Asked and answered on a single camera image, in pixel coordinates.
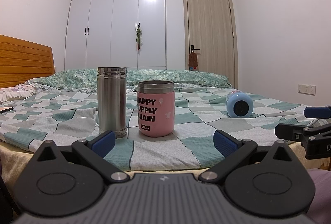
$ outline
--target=purple fabric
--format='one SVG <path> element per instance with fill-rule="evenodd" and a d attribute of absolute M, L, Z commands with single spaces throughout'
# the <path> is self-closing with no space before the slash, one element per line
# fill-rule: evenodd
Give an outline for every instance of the purple fabric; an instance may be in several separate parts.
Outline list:
<path fill-rule="evenodd" d="M 307 216 L 317 224 L 330 224 L 331 171 L 308 169 L 308 173 L 315 183 L 316 192 Z"/>

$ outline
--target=wall outlet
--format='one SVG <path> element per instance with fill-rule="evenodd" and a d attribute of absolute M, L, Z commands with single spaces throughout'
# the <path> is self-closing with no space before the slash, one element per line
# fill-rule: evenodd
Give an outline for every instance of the wall outlet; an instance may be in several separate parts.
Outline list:
<path fill-rule="evenodd" d="M 316 86 L 298 84 L 297 85 L 297 92 L 298 93 L 303 93 L 303 94 L 315 95 L 316 94 Z"/>

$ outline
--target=ridged gray surface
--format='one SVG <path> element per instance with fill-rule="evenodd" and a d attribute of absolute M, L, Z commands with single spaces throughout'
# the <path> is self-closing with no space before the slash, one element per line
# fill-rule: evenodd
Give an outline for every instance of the ridged gray surface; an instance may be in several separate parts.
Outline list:
<path fill-rule="evenodd" d="M 287 220 L 250 216 L 234 208 L 218 186 L 197 182 L 192 174 L 136 174 L 113 184 L 90 209 L 65 218 L 23 215 L 15 224 L 313 224 L 300 215 Z"/>

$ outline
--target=door frame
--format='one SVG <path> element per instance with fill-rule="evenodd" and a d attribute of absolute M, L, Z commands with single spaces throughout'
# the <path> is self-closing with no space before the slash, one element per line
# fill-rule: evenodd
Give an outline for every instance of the door frame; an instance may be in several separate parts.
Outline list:
<path fill-rule="evenodd" d="M 189 42 L 189 27 L 188 27 L 188 7 L 187 0 L 183 0 L 184 2 L 184 27 L 185 27 L 185 68 L 189 70 L 188 67 L 188 55 L 190 54 L 190 42 Z M 232 23 L 232 31 L 233 31 L 233 55 L 234 55 L 234 88 L 238 87 L 238 47 L 237 47 L 237 31 L 236 31 L 236 23 L 234 19 L 234 9 L 232 0 L 229 0 L 230 8 L 231 8 L 231 23 Z"/>

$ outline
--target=light blue tumbler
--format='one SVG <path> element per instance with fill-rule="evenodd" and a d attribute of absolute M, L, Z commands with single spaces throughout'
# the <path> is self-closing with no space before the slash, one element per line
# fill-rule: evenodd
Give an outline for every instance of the light blue tumbler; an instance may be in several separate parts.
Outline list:
<path fill-rule="evenodd" d="M 253 100 L 241 91 L 231 92 L 225 100 L 226 110 L 231 118 L 249 118 L 253 112 Z"/>

